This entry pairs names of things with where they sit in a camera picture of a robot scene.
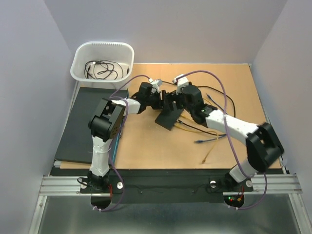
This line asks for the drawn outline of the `small black network switch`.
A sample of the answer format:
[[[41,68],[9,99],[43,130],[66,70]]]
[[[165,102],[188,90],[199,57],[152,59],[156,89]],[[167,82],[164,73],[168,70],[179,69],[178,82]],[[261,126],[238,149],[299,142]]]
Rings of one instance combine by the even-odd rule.
[[[155,119],[155,123],[159,126],[171,131],[184,109],[174,108],[171,110],[162,110]]]

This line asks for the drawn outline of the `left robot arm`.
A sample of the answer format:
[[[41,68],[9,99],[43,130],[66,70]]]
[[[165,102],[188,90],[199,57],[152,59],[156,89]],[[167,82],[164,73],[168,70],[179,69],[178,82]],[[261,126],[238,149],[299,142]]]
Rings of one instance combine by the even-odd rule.
[[[129,114],[140,114],[148,106],[155,110],[164,108],[161,85],[160,79],[143,82],[138,92],[131,97],[101,99],[88,123],[93,141],[93,154],[87,182],[85,182],[86,186],[97,192],[104,192],[109,188],[109,158],[113,139],[119,135]]]

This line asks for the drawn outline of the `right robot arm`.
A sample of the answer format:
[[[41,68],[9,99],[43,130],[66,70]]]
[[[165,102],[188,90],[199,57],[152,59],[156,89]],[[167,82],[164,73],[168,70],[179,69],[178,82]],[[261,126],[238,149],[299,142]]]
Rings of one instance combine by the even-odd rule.
[[[201,91],[194,85],[186,85],[178,91],[164,94],[164,103],[171,107],[186,110],[197,124],[223,132],[228,139],[236,139],[246,146],[247,157],[224,176],[224,184],[229,190],[236,190],[242,182],[256,173],[264,173],[284,154],[284,148],[273,129],[267,122],[254,124],[242,121],[208,105]]]

